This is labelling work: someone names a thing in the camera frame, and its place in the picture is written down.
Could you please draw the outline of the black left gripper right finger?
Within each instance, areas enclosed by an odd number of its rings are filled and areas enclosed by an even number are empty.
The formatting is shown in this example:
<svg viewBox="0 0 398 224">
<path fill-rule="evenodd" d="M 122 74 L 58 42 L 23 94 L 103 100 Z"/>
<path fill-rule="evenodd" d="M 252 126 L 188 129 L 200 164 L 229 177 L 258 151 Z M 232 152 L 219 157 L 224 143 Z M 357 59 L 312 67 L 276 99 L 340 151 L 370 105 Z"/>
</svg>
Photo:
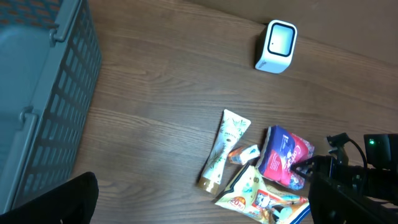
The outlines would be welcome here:
<svg viewBox="0 0 398 224">
<path fill-rule="evenodd" d="M 310 179 L 308 193 L 314 223 L 397 224 L 397 213 L 358 195 L 322 174 Z"/>
</svg>

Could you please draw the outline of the beige snack packet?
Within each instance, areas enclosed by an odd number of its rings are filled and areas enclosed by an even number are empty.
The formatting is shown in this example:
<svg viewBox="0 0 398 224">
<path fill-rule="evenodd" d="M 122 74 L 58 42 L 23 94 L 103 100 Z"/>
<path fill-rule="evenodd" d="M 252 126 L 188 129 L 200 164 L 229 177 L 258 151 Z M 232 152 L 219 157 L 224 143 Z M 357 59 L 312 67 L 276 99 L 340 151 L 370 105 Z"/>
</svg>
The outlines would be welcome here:
<svg viewBox="0 0 398 224">
<path fill-rule="evenodd" d="M 310 213 L 308 198 L 267 185 L 250 164 L 236 174 L 215 204 L 265 224 L 297 224 Z"/>
</svg>

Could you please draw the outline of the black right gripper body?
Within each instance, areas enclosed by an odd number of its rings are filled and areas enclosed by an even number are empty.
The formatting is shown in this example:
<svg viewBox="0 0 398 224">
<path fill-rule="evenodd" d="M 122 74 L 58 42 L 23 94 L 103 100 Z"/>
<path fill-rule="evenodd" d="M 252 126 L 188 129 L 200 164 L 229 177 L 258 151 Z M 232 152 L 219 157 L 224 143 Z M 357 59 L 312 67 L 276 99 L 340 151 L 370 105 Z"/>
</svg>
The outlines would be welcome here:
<svg viewBox="0 0 398 224">
<path fill-rule="evenodd" d="M 356 192 L 362 192 L 368 180 L 368 162 L 364 151 L 358 143 L 352 140 L 347 133 L 341 133 L 326 137 L 327 143 L 331 146 L 329 156 L 315 156 L 315 161 L 320 165 L 317 172 L 320 172 L 330 179 L 335 180 Z M 359 151 L 363 166 L 350 166 L 348 155 L 345 151 L 345 144 L 352 143 Z"/>
</svg>

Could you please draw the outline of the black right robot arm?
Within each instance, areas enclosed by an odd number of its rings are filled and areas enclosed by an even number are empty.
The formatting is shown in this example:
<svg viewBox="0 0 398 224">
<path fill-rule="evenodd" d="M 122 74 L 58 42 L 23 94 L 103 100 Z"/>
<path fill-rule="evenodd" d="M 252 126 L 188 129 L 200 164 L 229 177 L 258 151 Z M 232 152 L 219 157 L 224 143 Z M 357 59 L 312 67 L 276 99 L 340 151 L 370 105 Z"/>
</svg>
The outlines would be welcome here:
<svg viewBox="0 0 398 224">
<path fill-rule="evenodd" d="M 359 153 L 362 166 L 351 166 L 346 134 L 328 136 L 327 156 L 291 165 L 310 182 L 308 199 L 315 223 L 397 223 L 397 135 L 366 134 Z"/>
</svg>

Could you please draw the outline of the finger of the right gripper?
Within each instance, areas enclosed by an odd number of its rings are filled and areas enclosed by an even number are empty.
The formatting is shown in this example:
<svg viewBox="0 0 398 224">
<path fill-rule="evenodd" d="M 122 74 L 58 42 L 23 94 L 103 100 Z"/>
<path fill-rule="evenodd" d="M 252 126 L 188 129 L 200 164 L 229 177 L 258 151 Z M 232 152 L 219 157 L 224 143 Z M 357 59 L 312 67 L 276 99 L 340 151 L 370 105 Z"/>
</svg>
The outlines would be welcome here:
<svg viewBox="0 0 398 224">
<path fill-rule="evenodd" d="M 304 161 L 292 164 L 290 170 L 300 177 L 304 178 L 306 181 L 313 181 L 313 165 L 314 158 L 309 158 Z"/>
</svg>

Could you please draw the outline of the grey plastic shopping basket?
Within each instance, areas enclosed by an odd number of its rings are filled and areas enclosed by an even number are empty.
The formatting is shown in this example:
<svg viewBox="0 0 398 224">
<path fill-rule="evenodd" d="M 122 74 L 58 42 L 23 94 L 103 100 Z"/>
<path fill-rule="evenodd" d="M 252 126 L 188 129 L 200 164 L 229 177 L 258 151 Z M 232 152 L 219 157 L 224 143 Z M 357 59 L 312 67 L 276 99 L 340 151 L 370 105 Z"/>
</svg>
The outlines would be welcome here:
<svg viewBox="0 0 398 224">
<path fill-rule="evenodd" d="M 102 55 L 87 0 L 1 0 L 1 212 L 66 182 Z"/>
</svg>

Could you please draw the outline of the white barcode scanner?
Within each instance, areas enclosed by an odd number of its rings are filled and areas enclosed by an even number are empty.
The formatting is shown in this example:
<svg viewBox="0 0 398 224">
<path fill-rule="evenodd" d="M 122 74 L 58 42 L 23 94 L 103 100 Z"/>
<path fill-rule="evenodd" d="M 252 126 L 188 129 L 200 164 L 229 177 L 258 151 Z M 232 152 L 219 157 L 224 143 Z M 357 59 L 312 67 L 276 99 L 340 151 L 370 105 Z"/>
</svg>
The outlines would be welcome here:
<svg viewBox="0 0 398 224">
<path fill-rule="evenodd" d="M 297 28 L 285 21 L 272 20 L 261 32 L 256 44 L 256 70 L 279 74 L 292 62 Z"/>
</svg>

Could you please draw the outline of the small orange white box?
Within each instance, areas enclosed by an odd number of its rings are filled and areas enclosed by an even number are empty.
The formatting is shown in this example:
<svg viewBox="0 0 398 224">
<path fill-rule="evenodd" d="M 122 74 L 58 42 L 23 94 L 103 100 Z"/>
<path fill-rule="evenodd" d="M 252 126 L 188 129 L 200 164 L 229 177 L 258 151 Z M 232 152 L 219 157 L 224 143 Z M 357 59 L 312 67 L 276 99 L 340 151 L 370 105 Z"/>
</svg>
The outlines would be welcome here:
<svg viewBox="0 0 398 224">
<path fill-rule="evenodd" d="M 228 154 L 230 163 L 245 165 L 251 159 L 255 159 L 261 155 L 257 144 L 251 146 L 242 146 Z"/>
</svg>

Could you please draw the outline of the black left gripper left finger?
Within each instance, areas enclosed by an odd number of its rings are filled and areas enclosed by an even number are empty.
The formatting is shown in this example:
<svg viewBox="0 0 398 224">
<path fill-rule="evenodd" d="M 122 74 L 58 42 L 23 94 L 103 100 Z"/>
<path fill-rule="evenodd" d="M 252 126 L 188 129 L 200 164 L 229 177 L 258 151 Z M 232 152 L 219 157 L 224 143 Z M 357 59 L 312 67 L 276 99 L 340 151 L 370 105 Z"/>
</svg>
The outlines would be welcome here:
<svg viewBox="0 0 398 224">
<path fill-rule="evenodd" d="M 1 215 L 1 224 L 89 223 L 99 196 L 94 173 L 85 172 Z"/>
</svg>

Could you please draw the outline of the white gold-capped tube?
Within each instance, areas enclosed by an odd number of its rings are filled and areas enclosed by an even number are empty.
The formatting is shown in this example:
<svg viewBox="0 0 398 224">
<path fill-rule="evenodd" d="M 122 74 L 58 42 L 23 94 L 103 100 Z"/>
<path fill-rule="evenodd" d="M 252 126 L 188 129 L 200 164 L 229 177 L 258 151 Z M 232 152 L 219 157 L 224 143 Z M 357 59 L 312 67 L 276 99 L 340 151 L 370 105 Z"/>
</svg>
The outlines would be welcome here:
<svg viewBox="0 0 398 224">
<path fill-rule="evenodd" d="M 250 120 L 230 110 L 223 111 L 218 134 L 198 181 L 199 188 L 213 195 L 217 193 L 228 154 L 250 125 Z"/>
</svg>

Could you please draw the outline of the pink purple pad pack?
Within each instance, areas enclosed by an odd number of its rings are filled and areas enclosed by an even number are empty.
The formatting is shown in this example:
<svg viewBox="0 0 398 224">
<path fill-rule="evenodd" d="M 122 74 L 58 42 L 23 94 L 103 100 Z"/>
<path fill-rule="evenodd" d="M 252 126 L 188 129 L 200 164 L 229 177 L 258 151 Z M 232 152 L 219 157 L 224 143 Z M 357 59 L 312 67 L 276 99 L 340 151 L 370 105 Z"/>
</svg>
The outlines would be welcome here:
<svg viewBox="0 0 398 224">
<path fill-rule="evenodd" d="M 291 171 L 290 167 L 311 158 L 314 150 L 311 143 L 296 134 L 278 125 L 270 126 L 255 168 L 268 180 L 288 189 L 300 190 L 305 185 L 305 179 Z"/>
</svg>

